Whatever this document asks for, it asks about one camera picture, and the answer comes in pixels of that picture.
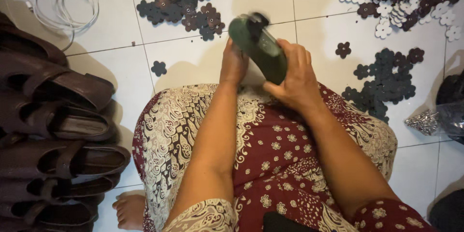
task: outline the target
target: paisley pattern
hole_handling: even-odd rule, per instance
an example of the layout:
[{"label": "paisley pattern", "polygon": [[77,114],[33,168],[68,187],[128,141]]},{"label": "paisley pattern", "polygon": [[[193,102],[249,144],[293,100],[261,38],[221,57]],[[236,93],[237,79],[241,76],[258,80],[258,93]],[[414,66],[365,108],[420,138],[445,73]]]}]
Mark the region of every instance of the paisley pattern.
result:
[{"label": "paisley pattern", "polygon": [[[140,115],[134,132],[133,157],[147,195],[144,231],[161,231],[165,226],[216,87],[200,84],[164,90]],[[392,130],[323,85],[320,89],[328,108],[388,179],[397,146]],[[331,196],[307,129],[298,114],[263,91],[250,87],[240,90],[234,164],[236,200],[233,210],[227,211],[230,227],[235,231],[260,231],[262,217],[268,211],[278,211],[320,231],[355,231],[340,215]],[[213,203],[199,204],[220,220],[227,219],[224,213],[213,211],[218,209]],[[191,207],[177,222],[182,227],[199,224],[193,218],[198,216],[197,210]],[[205,230],[229,228],[226,221],[222,224],[223,227],[214,229],[208,225]],[[173,226],[179,228],[173,222],[165,229]]]}]

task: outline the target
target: person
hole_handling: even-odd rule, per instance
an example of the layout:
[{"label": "person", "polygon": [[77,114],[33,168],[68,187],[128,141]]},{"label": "person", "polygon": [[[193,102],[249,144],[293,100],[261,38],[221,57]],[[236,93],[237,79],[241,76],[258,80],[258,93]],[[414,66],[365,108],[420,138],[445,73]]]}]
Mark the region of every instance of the person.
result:
[{"label": "person", "polygon": [[389,187],[397,140],[316,81],[311,54],[278,40],[281,85],[240,87],[228,40],[219,84],[164,90],[145,107],[133,156],[146,196],[114,203],[119,228],[269,231],[277,212],[310,231],[432,231]]}]

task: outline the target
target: brown sandal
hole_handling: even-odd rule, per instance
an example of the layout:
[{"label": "brown sandal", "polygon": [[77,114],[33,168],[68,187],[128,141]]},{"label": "brown sandal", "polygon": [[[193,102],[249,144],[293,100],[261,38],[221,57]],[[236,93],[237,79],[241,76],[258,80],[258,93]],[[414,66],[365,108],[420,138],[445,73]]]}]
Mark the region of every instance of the brown sandal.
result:
[{"label": "brown sandal", "polygon": [[95,196],[116,187],[120,176],[120,173],[115,173],[78,184],[59,178],[32,181],[0,179],[0,202],[45,200],[60,203],[70,198]]},{"label": "brown sandal", "polygon": [[0,64],[0,88],[20,91],[34,100],[61,100],[100,111],[113,95],[113,84],[105,79],[23,53],[2,51]]},{"label": "brown sandal", "polygon": [[66,55],[55,45],[18,29],[0,12],[0,50],[11,50],[68,66]]},{"label": "brown sandal", "polygon": [[93,222],[83,225],[49,225],[38,223],[28,225],[22,218],[0,217],[0,232],[92,232]]},{"label": "brown sandal", "polygon": [[121,173],[131,160],[125,148],[85,141],[17,141],[0,148],[0,177],[96,178]]},{"label": "brown sandal", "polygon": [[1,92],[0,127],[5,132],[36,134],[43,138],[103,141],[116,129],[96,112],[66,106],[64,102],[35,103],[14,91]]},{"label": "brown sandal", "polygon": [[20,218],[27,225],[79,226],[98,219],[98,204],[104,195],[73,199],[64,204],[52,205],[46,201],[0,203],[0,216]]}]

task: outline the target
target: black object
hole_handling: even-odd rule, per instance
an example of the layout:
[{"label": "black object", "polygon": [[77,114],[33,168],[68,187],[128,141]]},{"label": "black object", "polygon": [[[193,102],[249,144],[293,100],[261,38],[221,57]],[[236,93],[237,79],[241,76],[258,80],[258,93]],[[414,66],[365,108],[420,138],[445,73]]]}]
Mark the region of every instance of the black object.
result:
[{"label": "black object", "polygon": [[429,221],[441,232],[461,232],[464,227],[464,189],[440,199],[432,207]]},{"label": "black object", "polygon": [[263,217],[264,232],[318,232],[319,230],[299,224],[277,212],[267,212]]}]

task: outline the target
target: forearm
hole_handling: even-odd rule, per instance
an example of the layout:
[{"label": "forearm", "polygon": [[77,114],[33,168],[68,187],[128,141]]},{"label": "forearm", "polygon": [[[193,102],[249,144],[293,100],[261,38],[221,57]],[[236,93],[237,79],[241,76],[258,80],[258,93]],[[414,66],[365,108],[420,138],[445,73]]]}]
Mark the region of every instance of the forearm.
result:
[{"label": "forearm", "polygon": [[316,141],[324,177],[346,217],[375,199],[399,200],[371,159],[323,103],[308,108],[303,115]]}]

